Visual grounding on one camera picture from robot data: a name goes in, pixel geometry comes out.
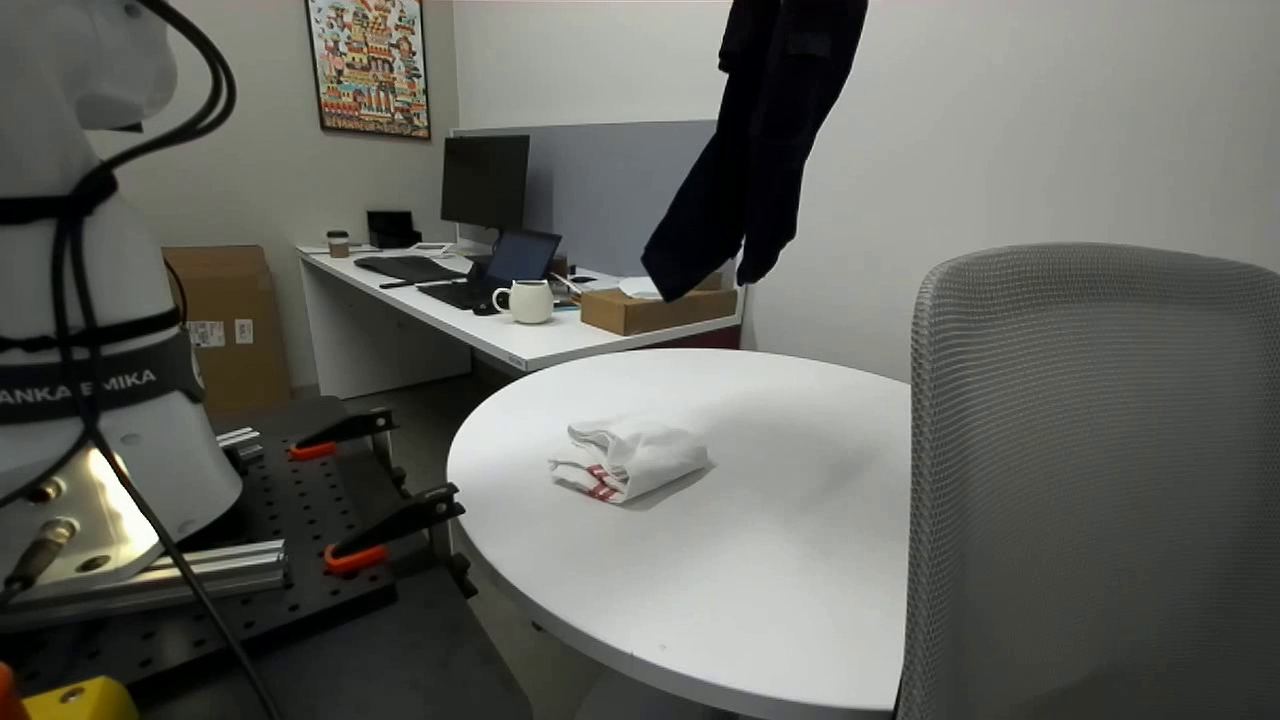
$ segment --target mug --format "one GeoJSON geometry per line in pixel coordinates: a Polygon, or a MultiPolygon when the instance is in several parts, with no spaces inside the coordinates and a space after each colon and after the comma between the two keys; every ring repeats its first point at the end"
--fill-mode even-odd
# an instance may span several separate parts
{"type": "Polygon", "coordinates": [[[490,307],[499,307],[516,324],[545,324],[545,319],[553,319],[553,282],[546,278],[510,278],[510,288],[490,290],[490,307]]]}
{"type": "Polygon", "coordinates": [[[328,257],[353,257],[353,235],[348,231],[328,231],[325,242],[328,242],[328,257]]]}

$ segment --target computer monitor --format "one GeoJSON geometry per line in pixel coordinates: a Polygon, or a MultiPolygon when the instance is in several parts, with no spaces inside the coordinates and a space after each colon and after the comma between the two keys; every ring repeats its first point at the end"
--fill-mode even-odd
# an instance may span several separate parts
{"type": "Polygon", "coordinates": [[[441,215],[481,227],[523,223],[526,135],[449,135],[441,215]]]}

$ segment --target white desk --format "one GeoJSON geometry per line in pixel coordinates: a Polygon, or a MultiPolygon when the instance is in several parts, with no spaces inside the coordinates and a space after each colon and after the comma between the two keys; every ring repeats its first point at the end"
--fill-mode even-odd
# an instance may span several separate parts
{"type": "Polygon", "coordinates": [[[909,382],[764,352],[591,357],[488,396],[449,478],[488,573],[562,642],[741,716],[895,705],[909,382]],[[546,478],[562,424],[622,410],[691,419],[716,466],[634,508],[546,478]]]}
{"type": "Polygon", "coordinates": [[[325,257],[311,246],[301,246],[301,257],[315,374],[325,396],[368,396],[419,378],[459,374],[466,367],[466,349],[510,373],[534,373],[574,357],[647,349],[741,324],[741,316],[724,316],[663,330],[615,334],[581,324],[574,307],[558,307],[553,324],[526,328],[503,316],[471,316],[415,288],[378,288],[389,282],[389,276],[354,268],[353,257],[325,257]]]}

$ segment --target office chair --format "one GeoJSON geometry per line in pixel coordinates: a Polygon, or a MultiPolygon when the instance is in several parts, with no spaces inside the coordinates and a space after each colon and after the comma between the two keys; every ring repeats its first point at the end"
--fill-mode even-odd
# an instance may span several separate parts
{"type": "Polygon", "coordinates": [[[1280,716],[1280,276],[1106,242],[924,278],[898,720],[1280,716]]]}

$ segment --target wall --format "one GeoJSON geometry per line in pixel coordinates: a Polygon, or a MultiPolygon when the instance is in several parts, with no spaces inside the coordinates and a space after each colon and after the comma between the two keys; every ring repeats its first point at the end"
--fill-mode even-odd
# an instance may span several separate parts
{"type": "Polygon", "coordinates": [[[716,116],[729,0],[459,0],[463,127],[716,116]]]}
{"type": "Polygon", "coordinates": [[[909,374],[924,273],[1029,240],[1280,268],[1276,0],[879,0],[758,349],[909,374]]]}
{"type": "MultiPolygon", "coordinates": [[[[296,382],[315,382],[315,365],[291,242],[325,240],[325,227],[359,235],[363,208],[411,208],[427,235],[450,235],[435,218],[441,135],[457,123],[450,9],[449,0],[423,3],[432,142],[320,132],[303,0],[176,0],[235,67],[239,106],[214,135],[139,158],[121,179],[165,242],[269,246],[296,382]]],[[[182,40],[171,45],[182,87],[146,127],[176,123],[209,87],[182,40]]],[[[102,153],[121,142],[135,142],[135,135],[100,141],[102,153]]]]}

